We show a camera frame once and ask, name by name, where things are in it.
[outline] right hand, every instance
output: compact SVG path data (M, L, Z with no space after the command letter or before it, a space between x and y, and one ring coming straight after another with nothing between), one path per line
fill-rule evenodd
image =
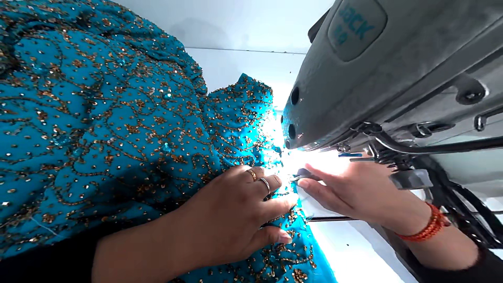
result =
M398 190L389 180L391 170L371 162L351 162L341 175L332 175L306 164L320 177L300 179L298 185L326 209L380 224L401 235L413 235L427 226L430 207L407 190Z

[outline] sewing machine label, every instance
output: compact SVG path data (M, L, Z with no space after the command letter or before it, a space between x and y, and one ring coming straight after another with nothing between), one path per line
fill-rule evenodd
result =
M351 61L376 40L386 22L386 13L375 0L343 0L328 28L328 39L342 61Z

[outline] sequined fabric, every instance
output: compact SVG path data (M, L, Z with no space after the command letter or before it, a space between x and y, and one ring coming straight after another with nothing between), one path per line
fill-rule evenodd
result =
M0 27L1 258L156 219L232 165L281 167L269 87L206 96L183 45L116 3L1 2ZM270 224L293 243L174 281L335 282L300 203Z

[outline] silver ring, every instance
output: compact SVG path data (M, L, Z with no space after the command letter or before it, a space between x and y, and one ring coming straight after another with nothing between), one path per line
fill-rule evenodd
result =
M264 182L264 184L267 186L267 191L269 191L269 194L271 194L271 187L269 186L267 180L264 178L260 178L260 180Z

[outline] teal garment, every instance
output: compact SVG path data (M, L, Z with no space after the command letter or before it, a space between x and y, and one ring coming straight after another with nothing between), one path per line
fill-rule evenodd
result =
M206 95L183 45L114 2L0 7L0 258L154 220L236 164L281 169L266 85L243 74ZM293 243L174 281L335 282L300 202L267 225Z

